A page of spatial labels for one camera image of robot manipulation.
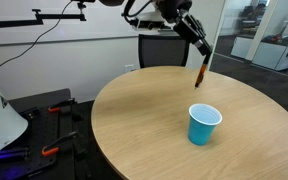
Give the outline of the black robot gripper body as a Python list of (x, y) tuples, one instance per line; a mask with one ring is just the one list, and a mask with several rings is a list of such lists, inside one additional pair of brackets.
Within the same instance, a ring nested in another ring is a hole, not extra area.
[(201, 23), (187, 10), (179, 10), (173, 29), (187, 42), (202, 47), (206, 45), (205, 32)]

